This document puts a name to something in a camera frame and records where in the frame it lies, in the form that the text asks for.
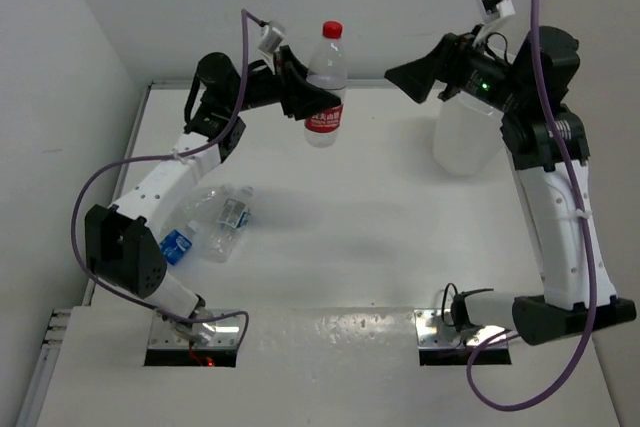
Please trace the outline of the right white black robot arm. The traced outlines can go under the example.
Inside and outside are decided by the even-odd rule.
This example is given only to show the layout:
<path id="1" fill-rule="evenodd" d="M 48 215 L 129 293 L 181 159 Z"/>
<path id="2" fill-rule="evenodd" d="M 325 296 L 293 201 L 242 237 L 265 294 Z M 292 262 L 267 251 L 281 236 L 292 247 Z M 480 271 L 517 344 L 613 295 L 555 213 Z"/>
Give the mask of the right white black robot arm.
<path id="1" fill-rule="evenodd" d="M 460 292 L 450 307 L 457 331 L 489 324 L 540 345 L 632 322 L 636 305 L 608 278 L 588 196 L 590 151 L 584 125 L 564 104 L 579 68 L 579 42 L 542 26 L 527 35 L 514 61 L 489 53 L 480 30 L 448 33 L 426 56 L 388 69 L 384 77 L 423 103 L 435 82 L 447 101 L 465 93 L 503 115 L 501 135 L 530 215 L 542 257 L 540 295 Z"/>

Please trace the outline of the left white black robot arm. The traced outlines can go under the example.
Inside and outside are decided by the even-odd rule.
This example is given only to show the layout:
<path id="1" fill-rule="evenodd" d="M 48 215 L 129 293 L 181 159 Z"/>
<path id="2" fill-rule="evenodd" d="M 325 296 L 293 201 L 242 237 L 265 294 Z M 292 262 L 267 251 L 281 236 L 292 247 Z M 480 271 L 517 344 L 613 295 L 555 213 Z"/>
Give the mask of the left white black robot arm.
<path id="1" fill-rule="evenodd" d="M 245 130 L 241 112 L 278 103 L 283 114 L 306 120 L 341 105 L 342 62 L 304 66 L 287 45 L 236 69 L 224 53 L 197 64 L 184 109 L 185 126 L 170 154 L 110 206 L 91 207 L 84 219 L 85 269 L 98 285 L 181 324 L 212 321 L 204 300 L 168 271 L 160 231 L 199 181 L 222 165 Z"/>

